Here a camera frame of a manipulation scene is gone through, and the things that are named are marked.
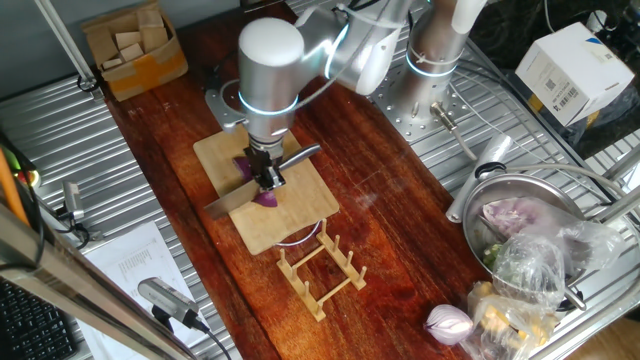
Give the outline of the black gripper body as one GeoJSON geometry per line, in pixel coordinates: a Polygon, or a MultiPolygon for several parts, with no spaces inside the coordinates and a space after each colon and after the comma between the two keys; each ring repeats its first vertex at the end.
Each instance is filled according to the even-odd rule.
{"type": "Polygon", "coordinates": [[[252,146],[244,149],[244,153],[249,161],[251,175],[258,183],[260,170],[263,168],[277,167],[282,163],[283,157],[272,158],[268,151],[258,150],[252,146]]]}

